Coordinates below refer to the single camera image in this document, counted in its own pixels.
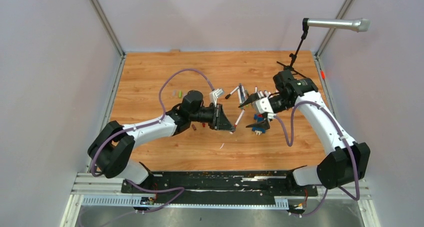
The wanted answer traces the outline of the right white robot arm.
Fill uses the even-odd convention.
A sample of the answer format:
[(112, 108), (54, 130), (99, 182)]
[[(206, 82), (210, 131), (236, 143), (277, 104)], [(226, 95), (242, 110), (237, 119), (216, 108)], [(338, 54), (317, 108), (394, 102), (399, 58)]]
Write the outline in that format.
[(270, 120), (286, 110), (299, 110), (318, 136), (326, 157), (315, 166), (291, 170), (285, 182), (286, 191), (298, 196), (308, 185), (321, 185), (327, 189), (363, 179), (371, 150), (365, 143), (357, 142), (335, 119), (325, 104), (318, 87), (310, 78), (296, 79), (290, 70), (280, 71), (273, 77), (276, 93), (266, 96), (252, 93), (239, 107), (252, 105), (263, 121), (251, 127), (268, 129)]

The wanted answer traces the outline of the dark red cap marker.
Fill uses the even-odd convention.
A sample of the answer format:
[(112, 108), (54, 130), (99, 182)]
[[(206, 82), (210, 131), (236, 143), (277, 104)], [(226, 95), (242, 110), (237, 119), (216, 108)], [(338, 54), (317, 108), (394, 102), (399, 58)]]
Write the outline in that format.
[(234, 127), (235, 127), (235, 128), (236, 128), (236, 127), (238, 126), (238, 124), (240, 123), (240, 121), (241, 121), (241, 119), (242, 119), (242, 117), (243, 117), (244, 113), (245, 113), (245, 110), (244, 110), (244, 109), (242, 109), (242, 110), (241, 110), (241, 112), (240, 112), (240, 114), (239, 114), (239, 116), (237, 117), (237, 120), (236, 120), (236, 121), (235, 121), (235, 123), (234, 123)]

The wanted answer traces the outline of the clear cap grey pen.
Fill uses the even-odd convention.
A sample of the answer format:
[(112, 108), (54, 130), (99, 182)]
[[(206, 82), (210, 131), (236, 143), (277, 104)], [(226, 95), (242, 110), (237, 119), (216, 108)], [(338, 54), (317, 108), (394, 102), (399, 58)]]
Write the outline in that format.
[(245, 89), (244, 89), (244, 86), (240, 83), (239, 84), (239, 89), (241, 89), (242, 90), (242, 93), (243, 93), (243, 95), (244, 95), (244, 101), (246, 100), (246, 94), (245, 94)]

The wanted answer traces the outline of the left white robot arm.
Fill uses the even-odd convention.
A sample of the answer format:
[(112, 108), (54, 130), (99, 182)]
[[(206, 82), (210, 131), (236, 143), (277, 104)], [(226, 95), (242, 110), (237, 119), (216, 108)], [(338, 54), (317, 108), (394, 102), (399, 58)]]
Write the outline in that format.
[(108, 178), (122, 178), (134, 183), (140, 193), (149, 193), (153, 188), (150, 171), (142, 164), (130, 159), (132, 151), (156, 139), (173, 137), (188, 130), (193, 122), (207, 124), (214, 131), (234, 131), (234, 125), (226, 117), (223, 105), (212, 102), (203, 105), (203, 94), (189, 91), (180, 104), (157, 117), (137, 124), (121, 125), (109, 122), (87, 150), (88, 156)]

